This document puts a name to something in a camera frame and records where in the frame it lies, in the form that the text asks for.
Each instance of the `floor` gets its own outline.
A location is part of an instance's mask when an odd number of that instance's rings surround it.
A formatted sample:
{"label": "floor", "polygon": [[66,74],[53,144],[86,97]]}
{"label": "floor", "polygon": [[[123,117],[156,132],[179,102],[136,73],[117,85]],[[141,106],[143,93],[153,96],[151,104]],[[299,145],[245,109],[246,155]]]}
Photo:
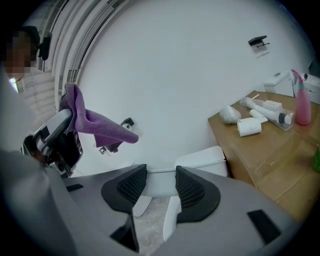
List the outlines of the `floor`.
{"label": "floor", "polygon": [[134,218],[139,254],[149,256],[164,243],[163,227],[170,197],[152,198],[140,217]]}

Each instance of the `purple towel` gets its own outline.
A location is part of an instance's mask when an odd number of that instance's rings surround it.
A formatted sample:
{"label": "purple towel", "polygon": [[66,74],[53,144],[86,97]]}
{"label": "purple towel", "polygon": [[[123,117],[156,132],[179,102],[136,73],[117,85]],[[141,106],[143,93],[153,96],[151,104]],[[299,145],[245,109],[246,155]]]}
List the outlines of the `purple towel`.
{"label": "purple towel", "polygon": [[73,117],[67,131],[93,134],[96,146],[105,146],[117,152],[122,142],[136,143],[138,135],[127,130],[105,116],[85,108],[83,95],[78,86],[66,83],[65,95],[60,100],[59,111],[70,109]]}

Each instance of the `pink spray bottle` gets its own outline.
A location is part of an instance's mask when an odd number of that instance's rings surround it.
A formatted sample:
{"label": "pink spray bottle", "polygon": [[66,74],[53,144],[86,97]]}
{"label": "pink spray bottle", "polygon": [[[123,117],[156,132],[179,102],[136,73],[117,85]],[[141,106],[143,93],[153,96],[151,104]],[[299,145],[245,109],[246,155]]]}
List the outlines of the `pink spray bottle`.
{"label": "pink spray bottle", "polygon": [[303,126],[310,124],[311,122],[311,103],[309,95],[305,89],[304,81],[298,72],[291,69],[294,75],[294,83],[298,80],[299,91],[295,102],[295,121]]}

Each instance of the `white wall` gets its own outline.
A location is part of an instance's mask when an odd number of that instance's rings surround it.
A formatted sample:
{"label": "white wall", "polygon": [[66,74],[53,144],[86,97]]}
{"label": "white wall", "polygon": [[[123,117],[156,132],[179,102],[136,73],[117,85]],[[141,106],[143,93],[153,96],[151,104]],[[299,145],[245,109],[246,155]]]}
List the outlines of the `white wall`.
{"label": "white wall", "polygon": [[[248,40],[263,35],[269,54],[257,58]],[[131,117],[142,136],[105,156],[83,135],[90,157],[77,169],[125,161],[173,167],[177,157],[215,144],[208,118],[223,106],[276,72],[307,72],[312,59],[274,1],[138,0],[100,38],[79,86],[88,109],[118,123]]]}

